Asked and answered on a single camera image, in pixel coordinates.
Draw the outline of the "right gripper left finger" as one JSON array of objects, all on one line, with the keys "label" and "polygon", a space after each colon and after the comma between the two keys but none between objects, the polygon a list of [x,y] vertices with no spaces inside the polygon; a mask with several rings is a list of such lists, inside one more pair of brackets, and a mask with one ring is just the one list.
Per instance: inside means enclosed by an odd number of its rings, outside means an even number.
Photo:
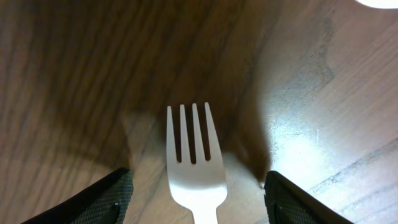
[{"label": "right gripper left finger", "polygon": [[131,171],[121,167],[26,223],[122,223],[133,190]]}]

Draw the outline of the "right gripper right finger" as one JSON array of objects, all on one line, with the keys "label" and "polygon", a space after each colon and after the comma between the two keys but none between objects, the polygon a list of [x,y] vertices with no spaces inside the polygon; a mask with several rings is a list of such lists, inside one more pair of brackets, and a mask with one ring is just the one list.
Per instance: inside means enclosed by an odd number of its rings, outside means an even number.
[{"label": "right gripper right finger", "polygon": [[351,224],[277,171],[267,173],[264,190],[270,224]]}]

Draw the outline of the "white fork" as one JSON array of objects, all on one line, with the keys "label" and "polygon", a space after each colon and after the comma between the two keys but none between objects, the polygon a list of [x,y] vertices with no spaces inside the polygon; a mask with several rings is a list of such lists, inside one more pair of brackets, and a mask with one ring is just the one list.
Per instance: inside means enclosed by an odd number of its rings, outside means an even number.
[{"label": "white fork", "polygon": [[216,209],[228,194],[220,144],[209,103],[205,103],[210,160],[205,159],[197,105],[192,104],[196,163],[191,162],[187,120],[180,105],[180,143],[182,160],[177,160],[172,108],[167,107],[167,176],[172,198],[193,214],[195,224],[217,224]]}]

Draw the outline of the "white spoon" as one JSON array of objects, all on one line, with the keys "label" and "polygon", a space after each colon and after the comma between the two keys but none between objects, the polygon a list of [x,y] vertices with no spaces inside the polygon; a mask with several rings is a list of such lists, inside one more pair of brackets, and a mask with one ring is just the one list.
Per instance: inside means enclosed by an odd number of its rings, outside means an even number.
[{"label": "white spoon", "polygon": [[356,0],[356,2],[367,7],[376,9],[397,9],[398,0]]}]

